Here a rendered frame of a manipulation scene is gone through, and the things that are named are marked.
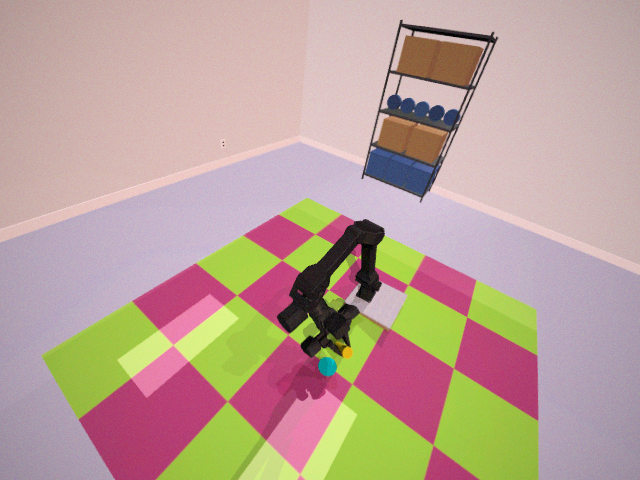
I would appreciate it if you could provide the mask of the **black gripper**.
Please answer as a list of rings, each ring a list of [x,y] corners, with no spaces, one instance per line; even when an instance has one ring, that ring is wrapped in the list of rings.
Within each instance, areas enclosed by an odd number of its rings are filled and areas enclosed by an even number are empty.
[[[309,315],[310,318],[312,318],[312,320],[314,321],[315,325],[317,326],[317,329],[320,331],[320,333],[315,338],[309,336],[307,339],[304,339],[301,342],[300,346],[302,350],[310,357],[314,357],[321,350],[321,347],[323,348],[329,347],[333,351],[335,351],[337,354],[342,356],[341,352],[334,345],[333,341],[327,338],[327,336],[330,333],[327,334],[327,332],[321,326],[320,318],[322,316],[326,318],[330,314],[329,312],[330,309],[331,308],[328,307],[326,303],[325,307],[322,310],[320,310],[316,314]],[[342,306],[338,310],[338,313],[342,312],[344,309],[348,310],[348,312],[351,314],[353,319],[355,319],[360,314],[360,311],[358,310],[358,308],[350,304],[345,304],[344,306]],[[347,346],[351,347],[348,333],[346,333],[342,338],[344,342],[347,344]]]

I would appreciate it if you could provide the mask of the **yellow cylinder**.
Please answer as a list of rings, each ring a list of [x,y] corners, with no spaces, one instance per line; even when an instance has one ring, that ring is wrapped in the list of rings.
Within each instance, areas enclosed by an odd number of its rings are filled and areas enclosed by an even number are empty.
[[[347,346],[347,345],[345,345],[345,344],[343,344],[343,343],[341,343],[339,341],[334,342],[334,345],[339,349],[339,351],[342,354],[342,357],[344,357],[346,359],[349,359],[349,358],[352,357],[353,350],[352,350],[351,347],[349,347],[349,346]]]

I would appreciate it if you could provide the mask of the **cyan circle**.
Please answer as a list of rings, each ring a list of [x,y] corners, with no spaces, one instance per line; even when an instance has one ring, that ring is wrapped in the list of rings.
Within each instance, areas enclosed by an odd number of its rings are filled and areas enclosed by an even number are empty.
[[[324,376],[332,376],[337,370],[336,362],[330,357],[324,357],[319,361],[318,369]]]

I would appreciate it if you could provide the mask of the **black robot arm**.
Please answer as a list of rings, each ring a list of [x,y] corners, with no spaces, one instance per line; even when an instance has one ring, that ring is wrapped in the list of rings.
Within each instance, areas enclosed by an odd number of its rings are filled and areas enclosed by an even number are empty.
[[[384,232],[383,227],[367,219],[354,221],[354,224],[345,229],[344,234],[318,263],[302,271],[297,276],[289,294],[293,303],[277,315],[277,320],[284,330],[291,334],[308,318],[308,314],[316,314],[325,307],[326,302],[323,296],[330,284],[332,274],[358,244],[361,244],[361,270],[355,275],[355,280],[361,284],[361,287],[356,296],[371,303],[382,285],[375,270],[375,264],[377,245],[383,240]],[[326,318],[324,316],[320,318],[321,326],[335,339],[342,339],[350,331],[349,325],[353,318],[346,309],[338,313],[331,308],[329,312]]]

